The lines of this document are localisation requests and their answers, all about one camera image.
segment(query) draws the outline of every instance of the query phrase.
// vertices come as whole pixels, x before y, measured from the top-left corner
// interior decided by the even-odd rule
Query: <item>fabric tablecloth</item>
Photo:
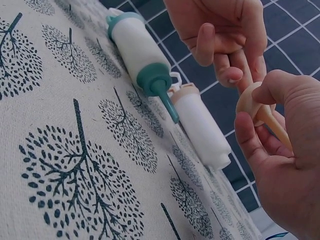
[[[0,239],[261,239],[224,174],[132,85],[106,12],[0,3]]]

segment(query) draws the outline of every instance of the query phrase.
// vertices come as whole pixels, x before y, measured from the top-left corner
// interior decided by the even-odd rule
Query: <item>tree print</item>
[[[172,230],[173,230],[173,232],[174,232],[174,234],[176,236],[176,239],[177,240],[181,240],[181,238],[179,236],[179,233],[178,233],[178,231],[176,229],[176,226],[175,226],[174,222],[172,221],[169,212],[167,211],[166,206],[163,203],[161,203],[161,207],[162,207],[162,210],[164,211],[164,214],[165,214],[166,218],[168,219],[168,221],[169,221],[169,223],[170,223],[170,225],[172,227]]]
[[[63,11],[68,20],[80,29],[85,29],[85,24],[72,8],[69,0],[54,0],[55,4]]]
[[[223,195],[222,189],[220,187],[220,184],[216,178],[216,176],[211,172],[210,168],[208,166],[204,166],[204,169],[207,173],[207,176],[210,179],[210,182],[213,184],[214,188],[221,194]]]
[[[73,100],[77,133],[45,126],[19,145],[33,194],[58,238],[138,240],[143,235],[140,202],[125,171],[100,145],[86,141],[81,112]]]
[[[141,99],[141,97],[139,96],[139,93],[137,92],[133,84],[132,84],[132,87],[135,93],[132,91],[126,92],[126,95],[129,98],[129,101],[132,103],[133,107],[143,118],[146,125],[149,128],[151,128],[151,130],[154,131],[159,138],[163,138],[164,130],[161,126],[161,123],[157,119],[156,115],[152,112],[148,104]]]
[[[174,134],[177,136],[179,142],[181,143],[181,145],[188,151],[188,153],[191,155],[191,157],[195,160],[198,159],[197,154],[195,153],[193,147],[191,146],[191,144],[189,143],[189,141],[186,139],[185,136],[183,136],[181,134],[181,132],[178,130],[178,128],[174,129]]]
[[[122,76],[120,69],[115,65],[110,56],[102,49],[98,38],[96,41],[91,40],[89,37],[85,37],[84,39],[87,47],[100,66],[113,78],[120,78]]]
[[[174,136],[170,132],[171,137],[175,145],[172,146],[172,153],[176,157],[178,163],[180,164],[181,168],[184,170],[185,174],[190,178],[194,185],[199,187],[201,190],[204,189],[202,185],[201,178],[197,171],[196,165],[190,160],[190,158],[179,148]]]
[[[51,50],[54,58],[68,69],[73,77],[81,83],[96,80],[96,69],[85,52],[73,42],[71,28],[67,37],[53,26],[42,25],[42,36],[45,46]]]
[[[138,120],[125,110],[115,87],[113,90],[119,104],[108,99],[99,104],[107,129],[136,165],[155,174],[158,165],[155,147]]]
[[[192,187],[186,181],[181,180],[170,157],[168,155],[167,157],[177,176],[177,178],[173,176],[170,178],[170,189],[178,207],[183,211],[184,216],[195,230],[203,237],[212,239],[214,234],[203,203]]]
[[[32,91],[42,80],[42,60],[29,38],[16,29],[22,13],[11,23],[0,17],[0,100]]]
[[[152,109],[160,116],[160,118],[165,121],[167,119],[166,110],[164,106],[159,103],[159,101],[157,100],[158,98],[159,97],[149,97],[148,102],[149,105],[152,106]]]
[[[24,0],[24,2],[37,13],[52,16],[55,9],[48,0]]]

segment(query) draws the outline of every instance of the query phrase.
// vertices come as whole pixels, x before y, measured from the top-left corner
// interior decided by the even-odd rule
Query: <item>tree trunk print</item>
[[[58,238],[138,240],[144,214],[131,181],[110,153],[85,139],[78,101],[73,104],[76,134],[47,125],[19,145],[29,202]]]
[[[170,189],[172,196],[178,203],[178,207],[183,211],[184,216],[188,219],[189,223],[195,230],[197,230],[203,237],[213,239],[214,234],[210,219],[203,203],[189,184],[186,181],[181,180],[170,157],[168,155],[167,157],[177,176],[177,178],[173,176],[171,177]]]
[[[169,221],[169,223],[170,223],[170,225],[171,225],[171,227],[172,227],[172,230],[173,230],[173,232],[174,232],[174,234],[175,234],[175,236],[176,236],[176,239],[177,239],[177,240],[181,240],[181,238],[180,238],[180,236],[179,236],[179,233],[178,233],[178,231],[177,231],[177,229],[176,229],[176,227],[175,227],[175,224],[174,224],[174,222],[172,221],[169,212],[167,211],[166,206],[165,206],[163,203],[161,203],[161,207],[162,207],[162,210],[164,211],[164,214],[165,214],[166,218],[168,219],[168,221]]]
[[[37,13],[52,16],[55,14],[55,9],[49,0],[24,0],[24,2]]]
[[[214,188],[221,194],[224,195],[222,192],[222,189],[220,187],[220,183],[218,182],[216,176],[211,172],[210,168],[207,166],[204,166],[204,170],[207,173],[207,176],[210,179],[210,182],[212,183],[212,185],[214,186]]]
[[[29,38],[16,29],[20,12],[12,23],[0,17],[0,100],[32,91],[42,80],[42,60]]]
[[[174,129],[174,134],[177,136],[179,142],[181,143],[181,145],[188,151],[188,153],[191,155],[191,157],[196,160],[197,163],[199,163],[198,161],[198,156],[193,148],[193,146],[191,145],[191,143],[187,140],[187,138],[185,136],[183,136],[183,134],[178,130],[178,128],[176,127]]]
[[[42,25],[42,36],[45,46],[51,50],[54,58],[68,69],[73,77],[82,83],[96,80],[96,69],[85,52],[73,42],[71,28],[69,35],[65,36],[55,27]]]
[[[201,178],[197,171],[196,165],[190,160],[190,158],[178,147],[178,144],[170,132],[171,137],[175,145],[172,146],[172,153],[176,157],[178,163],[180,164],[181,168],[184,170],[185,174],[190,178],[194,185],[199,187],[201,190],[204,189],[202,185]]]
[[[115,65],[110,56],[102,49],[98,38],[96,41],[91,40],[89,37],[85,37],[84,39],[87,47],[100,66],[113,78],[120,78],[122,76],[120,69]]]
[[[80,29],[85,29],[85,24],[74,11],[69,0],[54,0],[55,4],[63,11],[68,20]]]
[[[135,93],[132,91],[126,92],[126,95],[129,98],[130,102],[132,103],[136,111],[140,114],[140,116],[143,118],[146,125],[149,128],[151,128],[151,130],[154,131],[159,138],[163,138],[164,130],[161,126],[161,123],[157,119],[156,115],[152,112],[148,104],[141,99],[139,93],[137,92],[133,84],[132,87]]]
[[[115,87],[113,90],[119,104],[108,99],[99,104],[107,129],[132,161],[148,173],[155,174],[158,165],[155,147],[138,120],[125,110]]]

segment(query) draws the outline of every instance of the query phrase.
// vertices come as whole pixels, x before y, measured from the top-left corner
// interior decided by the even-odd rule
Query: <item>grout line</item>
[[[278,44],[276,44],[270,37],[268,37],[269,41],[271,43],[273,43],[273,45],[276,46],[277,49],[279,49],[279,51],[286,57],[286,59],[288,59],[288,61],[295,67],[295,69],[299,72],[299,74],[304,75],[303,72],[298,68],[298,66],[294,63],[294,61],[292,61],[292,59],[288,56],[288,54],[281,48],[278,46]]]
[[[160,16],[161,14],[163,14],[165,11],[167,11],[167,9],[163,9],[160,12],[158,12],[156,15],[152,16],[148,21],[146,21],[147,23],[151,22],[153,19],[155,19],[156,17]]]
[[[136,6],[131,2],[131,0],[128,0],[128,3],[131,5],[131,7],[138,13],[141,15],[140,11],[136,8]],[[149,23],[147,22],[146,25],[149,27],[150,31],[154,34],[154,36],[156,37],[156,39],[159,41],[159,44],[163,47],[163,49],[166,51],[167,55],[171,58],[171,60],[173,61],[173,64],[178,68],[180,74],[184,77],[184,79],[186,80],[187,83],[190,83],[188,77],[186,76],[186,74],[182,71],[181,67],[179,65],[177,65],[176,60],[174,59],[174,57],[171,55],[171,53],[168,51],[167,47],[164,45],[163,42],[160,42],[160,38],[159,36],[156,34],[156,32],[154,31],[154,29],[149,25]]]
[[[211,83],[209,86],[207,86],[205,89],[203,89],[201,92],[200,92],[200,95],[201,94],[204,94],[206,91],[208,91],[209,89],[213,88],[215,85],[217,85],[219,83],[218,80],[216,80],[214,83]]]
[[[118,9],[118,8],[122,7],[122,6],[125,5],[127,2],[128,2],[128,0],[120,3],[118,6],[115,7],[115,9]]]
[[[231,132],[227,133],[226,135],[224,135],[225,138],[229,137],[231,134],[234,134],[236,132],[236,130],[232,130]]]

